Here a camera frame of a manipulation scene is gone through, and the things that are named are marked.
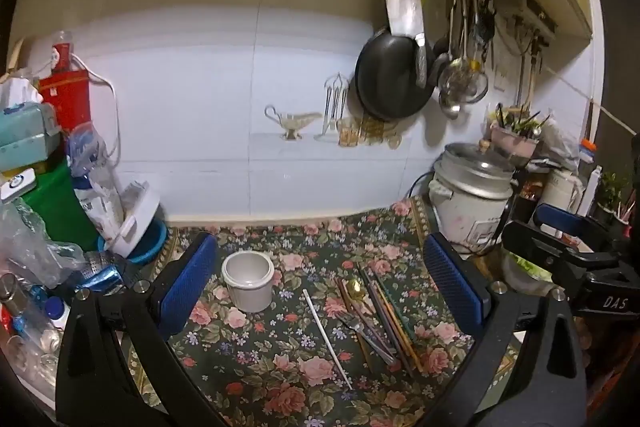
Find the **teal tissue box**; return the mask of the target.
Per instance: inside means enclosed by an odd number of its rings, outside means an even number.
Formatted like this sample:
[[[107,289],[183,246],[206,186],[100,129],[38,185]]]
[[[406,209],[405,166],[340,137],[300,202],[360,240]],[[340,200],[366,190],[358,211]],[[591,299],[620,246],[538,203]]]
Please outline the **teal tissue box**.
[[[26,102],[2,109],[0,167],[9,171],[47,160],[61,142],[61,126],[49,103]]]

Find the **white appliance lid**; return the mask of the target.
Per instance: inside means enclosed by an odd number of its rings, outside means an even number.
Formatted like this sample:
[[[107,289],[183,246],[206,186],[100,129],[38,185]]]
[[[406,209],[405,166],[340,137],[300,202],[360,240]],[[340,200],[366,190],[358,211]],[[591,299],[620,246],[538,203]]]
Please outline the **white appliance lid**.
[[[131,182],[120,194],[120,201],[124,210],[124,222],[105,248],[115,255],[127,258],[153,221],[160,207],[160,195],[148,182]]]

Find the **mauve chopstick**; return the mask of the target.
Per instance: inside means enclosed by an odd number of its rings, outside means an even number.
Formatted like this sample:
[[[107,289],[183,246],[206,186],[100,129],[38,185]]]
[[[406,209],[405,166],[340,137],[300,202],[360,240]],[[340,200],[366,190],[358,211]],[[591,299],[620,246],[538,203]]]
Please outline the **mauve chopstick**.
[[[399,360],[401,361],[401,364],[404,367],[406,373],[410,377],[413,377],[413,370],[407,359],[406,352],[402,347],[399,336],[396,332],[395,327],[392,325],[392,321],[390,321],[390,317],[388,316],[388,313],[385,311],[384,303],[382,303],[381,297],[378,295],[378,292],[373,287],[373,281],[371,280],[371,277],[369,277],[368,273],[363,268],[363,266],[360,265],[360,263],[358,263],[357,268],[358,268],[359,274],[363,279],[364,285],[366,285],[367,287],[367,291],[370,295],[373,306],[375,307],[376,313],[378,314],[378,317],[381,320],[383,329],[385,329],[387,338],[390,340],[393,347],[395,348],[396,355],[398,355]]]

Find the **gold spoon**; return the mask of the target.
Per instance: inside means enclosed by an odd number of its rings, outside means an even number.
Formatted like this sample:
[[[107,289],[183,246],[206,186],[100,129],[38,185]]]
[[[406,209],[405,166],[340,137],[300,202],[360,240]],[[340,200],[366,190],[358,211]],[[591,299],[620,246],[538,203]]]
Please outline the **gold spoon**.
[[[373,336],[380,342],[384,343],[384,346],[396,355],[395,348],[386,336],[385,329],[381,323],[375,307],[373,306],[370,295],[367,291],[367,287],[363,285],[358,279],[351,279],[346,285],[347,294],[352,299],[361,320],[366,323],[367,328],[370,329]]]

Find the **yellow chopstick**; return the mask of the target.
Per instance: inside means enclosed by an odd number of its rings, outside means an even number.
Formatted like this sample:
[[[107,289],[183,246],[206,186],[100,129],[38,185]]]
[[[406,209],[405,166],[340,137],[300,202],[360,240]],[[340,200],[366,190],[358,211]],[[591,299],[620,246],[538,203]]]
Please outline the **yellow chopstick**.
[[[405,349],[405,351],[408,353],[408,355],[410,355],[410,357],[412,358],[412,361],[413,361],[414,365],[416,366],[416,369],[419,372],[423,372],[423,367],[422,367],[420,358],[416,354],[416,351],[414,351],[414,349],[412,347],[412,343],[411,343],[409,337],[407,336],[407,334],[405,333],[404,328],[400,324],[400,321],[396,317],[396,314],[395,314],[392,306],[387,301],[386,297],[383,294],[382,289],[380,288],[380,286],[378,286],[378,283],[374,282],[373,283],[373,287],[378,292],[378,295],[381,297],[382,303],[384,303],[385,309],[386,309],[388,315],[390,316],[390,319],[393,321],[395,329],[398,332],[398,336],[399,336],[400,342],[402,344],[402,347]]]

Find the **white chopstick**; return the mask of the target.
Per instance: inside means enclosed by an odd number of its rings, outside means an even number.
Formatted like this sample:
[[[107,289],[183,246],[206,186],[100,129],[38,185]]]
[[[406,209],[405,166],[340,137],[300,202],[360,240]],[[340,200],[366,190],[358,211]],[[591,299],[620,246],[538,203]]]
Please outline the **white chopstick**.
[[[326,349],[328,349],[329,354],[331,355],[331,358],[335,364],[335,367],[338,370],[338,373],[340,373],[342,380],[344,381],[345,385],[347,386],[347,388],[349,390],[354,390],[354,387],[352,387],[352,382],[350,381],[341,361],[338,359],[337,353],[331,343],[331,340],[328,336],[328,334],[326,333],[326,329],[324,328],[324,326],[322,325],[322,322],[320,320],[318,311],[316,310],[316,307],[314,306],[314,303],[312,302],[312,299],[307,291],[306,288],[303,288],[302,290],[303,293],[303,297],[307,303],[307,307],[312,315],[312,318],[314,319],[314,323],[316,323],[317,325],[317,329],[324,341],[324,344],[326,345]]]

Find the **floral green table mat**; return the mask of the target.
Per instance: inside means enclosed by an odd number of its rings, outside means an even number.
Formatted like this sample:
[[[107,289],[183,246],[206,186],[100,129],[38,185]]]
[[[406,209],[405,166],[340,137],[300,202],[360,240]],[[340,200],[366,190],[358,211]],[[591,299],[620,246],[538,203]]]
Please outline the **floral green table mat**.
[[[411,426],[473,343],[424,267],[431,228],[417,197],[299,225],[211,225],[220,257],[270,256],[271,303],[241,311],[215,273],[170,347],[232,426]],[[402,317],[412,346],[404,361],[384,364],[341,320],[375,314],[369,298],[346,293],[362,274]]]

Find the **red box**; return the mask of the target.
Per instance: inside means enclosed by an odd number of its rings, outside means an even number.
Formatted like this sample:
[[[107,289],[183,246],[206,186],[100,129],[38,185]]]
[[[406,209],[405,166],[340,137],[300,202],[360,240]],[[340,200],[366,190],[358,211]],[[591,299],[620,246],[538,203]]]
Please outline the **red box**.
[[[56,72],[41,79],[38,91],[43,102],[53,106],[65,135],[91,121],[89,74],[85,69]]]

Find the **silver fork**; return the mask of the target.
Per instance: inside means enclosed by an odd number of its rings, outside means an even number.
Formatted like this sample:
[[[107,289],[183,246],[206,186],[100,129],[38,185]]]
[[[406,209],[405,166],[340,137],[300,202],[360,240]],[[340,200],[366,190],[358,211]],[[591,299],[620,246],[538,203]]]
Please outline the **silver fork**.
[[[337,318],[343,322],[347,327],[349,327],[345,312],[341,312],[337,314]],[[393,365],[397,362],[393,353],[390,352],[385,346],[384,343],[380,343],[369,331],[366,324],[363,323],[358,317],[356,319],[356,329],[360,332],[364,341],[369,343],[369,346],[373,349],[373,351],[384,361],[386,365]]]

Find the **plastic bag with blue print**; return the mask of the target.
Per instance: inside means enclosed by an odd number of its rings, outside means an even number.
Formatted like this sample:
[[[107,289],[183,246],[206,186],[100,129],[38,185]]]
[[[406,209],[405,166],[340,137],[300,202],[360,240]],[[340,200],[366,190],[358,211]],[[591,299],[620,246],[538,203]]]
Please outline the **plastic bag with blue print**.
[[[82,210],[100,235],[110,241],[124,223],[124,210],[105,143],[91,122],[77,126],[66,144],[70,179]]]

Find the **pink utensil holder bowl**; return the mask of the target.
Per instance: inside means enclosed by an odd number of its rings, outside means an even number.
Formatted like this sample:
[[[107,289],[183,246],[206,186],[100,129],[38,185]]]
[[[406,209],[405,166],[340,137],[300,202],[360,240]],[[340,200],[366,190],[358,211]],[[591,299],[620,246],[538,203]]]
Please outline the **pink utensil holder bowl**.
[[[489,114],[491,144],[506,157],[532,158],[544,124],[538,115],[524,106],[506,107],[498,103]]]

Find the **hanging steel ladle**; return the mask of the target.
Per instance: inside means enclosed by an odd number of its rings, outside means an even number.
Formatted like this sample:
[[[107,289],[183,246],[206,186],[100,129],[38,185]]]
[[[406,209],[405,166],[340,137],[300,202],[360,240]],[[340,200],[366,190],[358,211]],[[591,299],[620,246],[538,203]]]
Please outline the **hanging steel ladle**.
[[[461,105],[454,104],[449,98],[448,90],[444,87],[444,84],[440,81],[440,78],[444,75],[445,70],[454,60],[454,54],[452,53],[452,40],[454,40],[454,13],[457,9],[457,0],[448,1],[448,31],[446,35],[447,47],[445,52],[440,54],[434,62],[430,77],[428,81],[431,85],[438,89],[438,104],[442,113],[450,120],[456,120],[461,112]]]

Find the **teal chopstick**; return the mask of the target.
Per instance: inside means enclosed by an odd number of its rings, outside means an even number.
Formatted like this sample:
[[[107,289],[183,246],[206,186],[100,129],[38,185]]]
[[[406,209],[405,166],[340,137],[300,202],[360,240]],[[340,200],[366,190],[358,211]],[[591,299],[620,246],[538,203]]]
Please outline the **teal chopstick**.
[[[392,294],[390,293],[390,291],[386,288],[386,286],[384,285],[384,283],[381,281],[380,277],[378,276],[378,274],[376,274],[375,272],[373,272],[373,276],[374,279],[376,280],[376,283],[378,283],[378,286],[380,286],[380,288],[383,291],[384,296],[386,297],[387,301],[390,303],[390,305],[392,306],[396,317],[398,318],[398,320],[400,321],[400,324],[402,325],[402,327],[404,328],[405,333],[407,334],[407,336],[409,337],[409,339],[411,341],[416,341],[416,334],[413,332],[413,330],[411,329],[411,325],[407,319],[407,317],[405,317],[404,314],[402,314],[401,309],[399,308],[398,304],[396,303],[395,299],[393,298]]]

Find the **brown wooden chopstick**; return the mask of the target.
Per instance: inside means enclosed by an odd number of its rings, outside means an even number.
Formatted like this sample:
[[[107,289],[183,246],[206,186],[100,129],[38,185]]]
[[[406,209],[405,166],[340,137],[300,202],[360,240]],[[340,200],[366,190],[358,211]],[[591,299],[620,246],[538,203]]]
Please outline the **brown wooden chopstick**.
[[[341,294],[341,298],[344,301],[344,305],[345,305],[345,315],[346,315],[346,320],[347,323],[349,325],[349,327],[355,332],[356,334],[356,338],[358,340],[362,355],[363,355],[363,360],[364,363],[366,363],[367,369],[369,371],[370,374],[373,373],[373,364],[372,364],[372,360],[371,360],[371,355],[367,346],[367,343],[364,341],[364,338],[362,337],[362,335],[360,334],[360,332],[358,331],[358,329],[356,329],[356,319],[355,319],[355,315],[352,314],[352,312],[354,312],[354,308],[352,307],[352,304],[350,303],[348,297],[347,297],[347,291],[346,291],[346,287],[343,283],[343,281],[341,279],[335,279],[335,284],[336,287],[338,289],[338,291]]]

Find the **brown-purple chopstick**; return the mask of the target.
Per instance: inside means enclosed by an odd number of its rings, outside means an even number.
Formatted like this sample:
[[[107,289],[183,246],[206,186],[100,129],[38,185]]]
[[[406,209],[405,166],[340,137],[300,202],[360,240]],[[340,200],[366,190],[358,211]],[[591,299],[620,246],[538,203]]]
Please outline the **brown-purple chopstick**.
[[[390,337],[390,341],[393,343],[406,373],[413,378],[414,368],[416,365],[412,359],[409,341],[405,338],[404,332],[401,330],[400,324],[393,314],[392,308],[378,289],[378,284],[371,282],[369,284],[369,288],[372,300],[378,310],[378,315],[381,317],[387,336]]]

